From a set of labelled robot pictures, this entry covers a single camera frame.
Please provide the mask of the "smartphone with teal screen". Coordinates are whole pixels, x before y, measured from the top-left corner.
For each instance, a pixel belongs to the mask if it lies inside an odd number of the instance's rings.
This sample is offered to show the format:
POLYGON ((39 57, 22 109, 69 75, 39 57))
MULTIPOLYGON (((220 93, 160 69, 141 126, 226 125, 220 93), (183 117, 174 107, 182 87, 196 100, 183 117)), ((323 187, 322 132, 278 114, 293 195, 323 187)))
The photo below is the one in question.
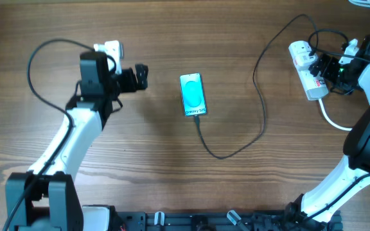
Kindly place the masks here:
POLYGON ((184 115, 189 117, 206 114, 207 106, 200 73, 181 75, 179 81, 184 115))

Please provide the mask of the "white power strip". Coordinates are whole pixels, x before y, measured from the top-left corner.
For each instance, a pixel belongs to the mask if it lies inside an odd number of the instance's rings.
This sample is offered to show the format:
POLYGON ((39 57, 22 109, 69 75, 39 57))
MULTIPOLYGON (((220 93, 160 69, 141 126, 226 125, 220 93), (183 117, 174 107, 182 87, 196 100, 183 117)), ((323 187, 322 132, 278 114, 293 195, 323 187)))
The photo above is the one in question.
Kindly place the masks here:
MULTIPOLYGON (((294 63, 294 58, 300 53, 311 53, 311 47, 309 44, 303 40, 298 40, 291 43, 288 47, 292 61, 294 63)), ((300 81, 302 83, 304 92, 309 101, 319 100, 328 94, 327 85, 322 77, 317 75, 314 77, 310 71, 307 69, 297 70, 300 81)))

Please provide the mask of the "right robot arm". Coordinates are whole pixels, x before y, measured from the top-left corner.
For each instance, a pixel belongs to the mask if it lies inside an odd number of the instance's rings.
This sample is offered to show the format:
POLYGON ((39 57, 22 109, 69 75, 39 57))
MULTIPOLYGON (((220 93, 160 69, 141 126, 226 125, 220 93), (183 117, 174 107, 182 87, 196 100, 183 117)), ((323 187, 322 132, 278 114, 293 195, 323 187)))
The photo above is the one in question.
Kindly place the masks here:
POLYGON ((286 206, 280 221, 292 230, 333 230, 334 214, 352 196, 370 185, 370 35, 361 44, 346 39, 343 52, 317 55, 309 41, 299 40, 288 50, 308 100, 323 103, 328 93, 364 92, 369 108, 351 128, 343 157, 335 169, 313 190, 286 206))

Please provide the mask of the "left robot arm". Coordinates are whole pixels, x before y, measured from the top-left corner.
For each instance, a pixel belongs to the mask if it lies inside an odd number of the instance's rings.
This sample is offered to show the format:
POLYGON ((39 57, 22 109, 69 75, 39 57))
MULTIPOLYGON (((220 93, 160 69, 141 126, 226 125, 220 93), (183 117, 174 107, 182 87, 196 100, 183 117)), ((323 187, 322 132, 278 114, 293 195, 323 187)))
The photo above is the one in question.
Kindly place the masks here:
POLYGON ((80 55, 81 79, 65 108, 63 123, 42 156, 25 173, 6 182, 8 217, 4 230, 82 230, 84 212, 74 180, 93 141, 101 134, 113 102, 122 93, 145 90, 149 68, 121 69, 101 51, 80 55))

